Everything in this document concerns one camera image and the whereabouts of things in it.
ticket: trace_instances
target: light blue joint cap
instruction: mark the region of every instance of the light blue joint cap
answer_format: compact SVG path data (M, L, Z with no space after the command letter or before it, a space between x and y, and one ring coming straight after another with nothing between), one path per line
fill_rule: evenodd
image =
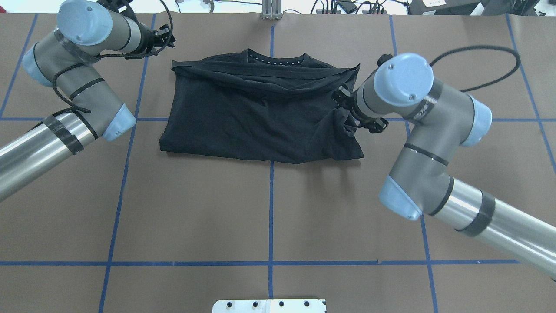
M488 133L490 125L492 124L492 112L490 109L471 95L469 95L469 97L473 100L473 110L475 113L471 132L469 136L467 136L467 139L461 143L462 146L473 146L479 143L481 138Z
M429 63L415 53L404 53L382 64L373 85L376 94L394 106L411 106L423 100L433 87Z
M390 175L386 177L379 199L384 206L412 221L416 221L423 215L417 204Z
M136 122L135 116L131 114L126 104L123 104L116 116L114 116L114 119L110 122L110 125L108 125L105 133L102 134L102 137L106 139L106 141L113 141L132 128Z
M110 13L96 2L66 0L56 20L62 34L78 45L97 45L112 32Z
M25 53L23 59L21 60L21 64L25 69L25 72L31 77L32 79L38 81L39 84L47 87L52 87L52 83L48 80L41 70L38 68L37 60L34 57L34 48L35 45L29 51Z

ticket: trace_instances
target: black cloth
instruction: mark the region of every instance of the black cloth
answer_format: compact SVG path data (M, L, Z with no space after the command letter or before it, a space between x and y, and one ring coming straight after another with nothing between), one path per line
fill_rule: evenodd
M359 65L335 67L307 54L270 58L245 50L172 61L176 91L160 150L304 163L362 158L350 113L331 99L353 88Z

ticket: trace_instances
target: white plate with holes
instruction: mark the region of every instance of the white plate with holes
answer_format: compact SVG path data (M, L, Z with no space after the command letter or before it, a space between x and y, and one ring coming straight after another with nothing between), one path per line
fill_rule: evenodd
M218 300L212 307L212 313L326 313L326 300Z

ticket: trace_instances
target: white bracket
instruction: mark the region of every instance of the white bracket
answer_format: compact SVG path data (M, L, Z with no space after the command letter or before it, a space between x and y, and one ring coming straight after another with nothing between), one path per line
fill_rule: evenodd
M262 0L262 19L282 19L282 0Z
M326 300L218 300L212 307L212 313L326 313Z

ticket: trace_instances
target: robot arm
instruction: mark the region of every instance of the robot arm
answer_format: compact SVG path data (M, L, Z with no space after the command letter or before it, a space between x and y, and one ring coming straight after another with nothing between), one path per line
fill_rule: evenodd
M442 83L413 53L381 64L353 94L341 87L335 99L372 132L392 112L415 125L380 192L386 207L412 221L434 216L556 280L555 227L446 173L457 148L489 130L487 106Z
M0 202L99 136L112 141L135 125L133 113L91 66L103 50L143 58L173 47L171 28L155 32L139 23L127 0L67 0L57 22L58 28L36 43L22 63L40 84L59 87L72 107L0 149ZM162 48L152 53L154 47Z

